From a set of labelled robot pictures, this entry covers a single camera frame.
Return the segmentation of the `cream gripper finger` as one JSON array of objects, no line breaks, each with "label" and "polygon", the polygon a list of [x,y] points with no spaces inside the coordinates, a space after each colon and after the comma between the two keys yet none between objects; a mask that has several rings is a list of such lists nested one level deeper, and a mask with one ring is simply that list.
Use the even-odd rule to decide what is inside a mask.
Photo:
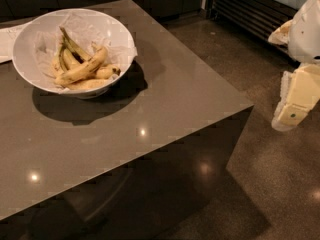
[{"label": "cream gripper finger", "polygon": [[268,42],[275,45],[287,45],[289,43],[289,31],[292,21],[289,20],[283,23],[268,37]]},{"label": "cream gripper finger", "polygon": [[320,66],[303,64],[281,79],[280,101],[274,112],[272,128],[289,131],[297,127],[320,100]]}]

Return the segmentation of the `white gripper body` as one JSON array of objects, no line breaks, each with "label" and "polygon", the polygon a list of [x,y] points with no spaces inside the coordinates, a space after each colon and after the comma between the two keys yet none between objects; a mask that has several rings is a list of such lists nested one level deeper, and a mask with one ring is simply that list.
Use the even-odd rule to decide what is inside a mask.
[{"label": "white gripper body", "polygon": [[320,0],[306,0],[294,15],[288,52],[301,63],[320,63]]}]

